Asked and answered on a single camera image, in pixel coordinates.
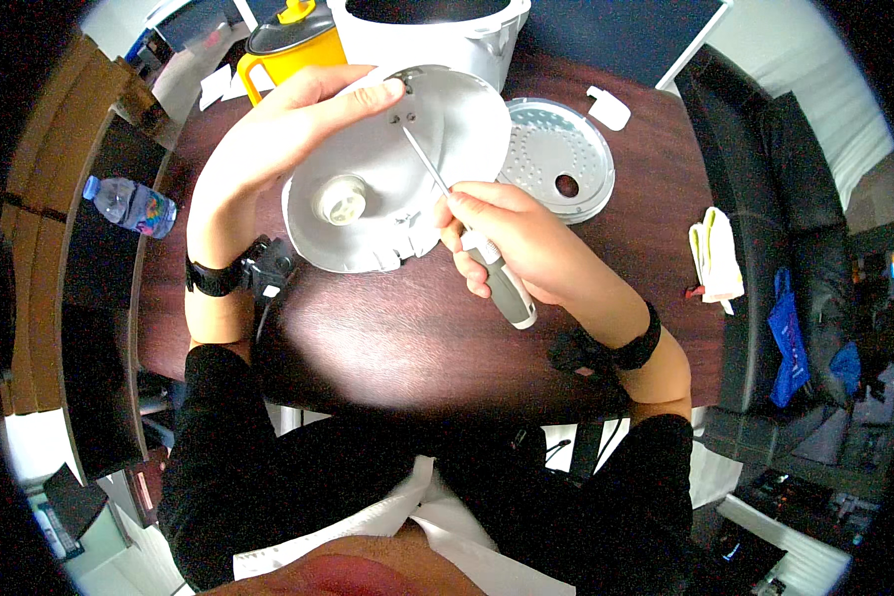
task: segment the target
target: black t-shirt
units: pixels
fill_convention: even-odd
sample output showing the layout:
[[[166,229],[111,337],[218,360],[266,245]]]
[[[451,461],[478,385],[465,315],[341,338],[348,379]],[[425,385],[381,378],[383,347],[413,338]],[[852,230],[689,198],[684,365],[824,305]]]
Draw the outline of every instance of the black t-shirt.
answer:
[[[418,453],[438,458],[441,477],[502,554],[578,593],[666,594],[687,585],[692,428],[680,416],[635,426],[580,487],[512,451],[516,427],[503,423],[337,416],[277,438],[249,366],[220,346],[189,353],[186,383],[159,524],[196,590],[230,582],[234,554],[383,499]],[[542,443],[538,427],[528,435]]]

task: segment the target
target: bottle label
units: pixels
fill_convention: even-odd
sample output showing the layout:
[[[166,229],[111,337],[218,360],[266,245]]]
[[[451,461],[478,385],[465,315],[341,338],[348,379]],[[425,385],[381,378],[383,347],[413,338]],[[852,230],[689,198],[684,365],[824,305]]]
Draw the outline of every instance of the bottle label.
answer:
[[[136,224],[136,231],[145,235],[152,235],[155,226],[166,215],[167,198],[149,189],[149,197],[146,199],[146,218]]]

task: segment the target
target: blue bottle cap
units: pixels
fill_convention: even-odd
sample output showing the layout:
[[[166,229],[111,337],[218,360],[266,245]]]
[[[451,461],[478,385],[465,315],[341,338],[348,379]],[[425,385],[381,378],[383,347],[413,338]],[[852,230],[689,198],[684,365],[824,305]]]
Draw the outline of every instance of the blue bottle cap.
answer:
[[[86,179],[86,185],[83,186],[83,198],[86,200],[92,200],[96,198],[96,193],[99,192],[99,178],[94,175],[89,176]]]

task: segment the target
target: dark brown tabletop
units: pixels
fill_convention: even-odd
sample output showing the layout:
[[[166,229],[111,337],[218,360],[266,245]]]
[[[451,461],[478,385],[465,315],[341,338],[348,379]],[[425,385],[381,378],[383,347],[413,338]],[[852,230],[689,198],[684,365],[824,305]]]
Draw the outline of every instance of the dark brown tabletop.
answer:
[[[693,404],[715,403],[722,307],[682,298],[696,280],[688,227],[712,204],[682,102],[567,60],[524,54],[515,56],[503,96],[543,97],[586,113],[590,85],[620,98],[632,118],[618,133],[598,125],[615,161],[616,186],[596,218],[572,229],[656,306],[688,354]],[[153,372],[183,378],[188,201],[212,150],[249,109],[241,98],[193,112],[179,139],[167,194],[181,209],[176,229],[149,243],[140,297],[139,358]],[[259,198],[257,221],[258,232],[287,239],[280,189]],[[576,323],[559,307],[537,307],[532,328],[512,328],[493,304],[467,291],[442,245],[391,273],[340,275],[301,261],[266,324],[255,365],[268,400],[320,412],[354,406],[539,423],[614,413],[614,388],[549,364],[547,349]]]

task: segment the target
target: fingernail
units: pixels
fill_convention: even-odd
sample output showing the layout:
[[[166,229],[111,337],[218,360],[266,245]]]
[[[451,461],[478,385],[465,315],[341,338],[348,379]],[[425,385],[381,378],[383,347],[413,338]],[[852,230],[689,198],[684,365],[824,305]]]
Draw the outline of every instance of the fingernail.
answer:
[[[388,94],[388,97],[400,95],[403,90],[404,83],[399,78],[389,78],[384,81],[384,92]]]

